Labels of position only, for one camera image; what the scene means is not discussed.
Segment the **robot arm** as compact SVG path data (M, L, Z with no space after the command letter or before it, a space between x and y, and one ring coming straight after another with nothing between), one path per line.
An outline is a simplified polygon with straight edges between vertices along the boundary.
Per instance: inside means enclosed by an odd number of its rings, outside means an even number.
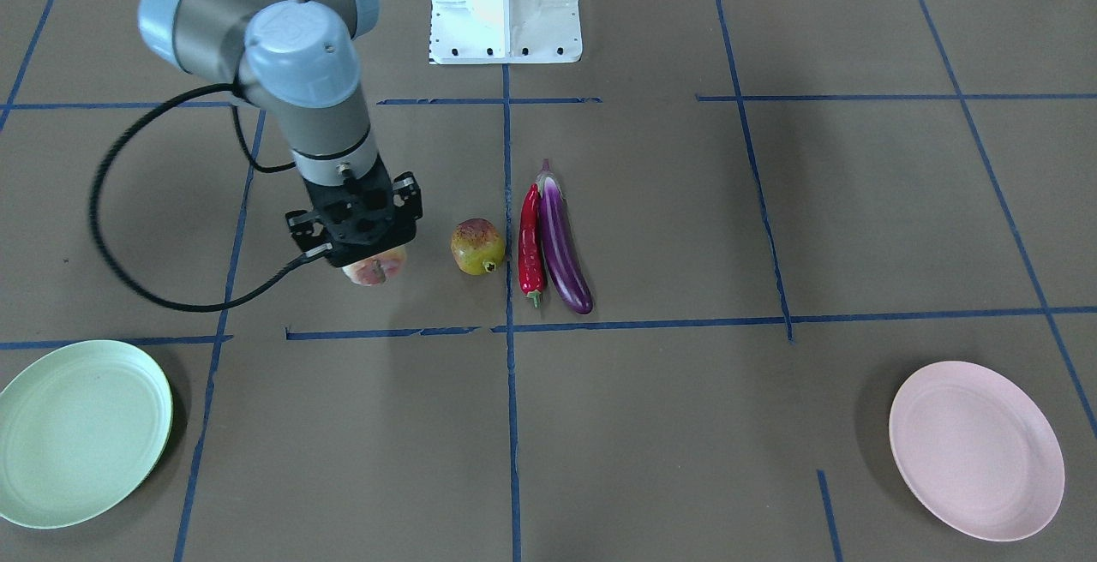
M278 121L312 207L287 224L332 266L399 248L416 236L422 195L391 178L376 145L353 42L376 26L378 0L140 0L152 54L227 88Z

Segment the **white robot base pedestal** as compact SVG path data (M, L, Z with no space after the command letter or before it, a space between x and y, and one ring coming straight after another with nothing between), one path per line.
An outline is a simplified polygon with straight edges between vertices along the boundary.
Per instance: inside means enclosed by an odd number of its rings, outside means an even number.
M576 63L579 0L430 0L429 61Z

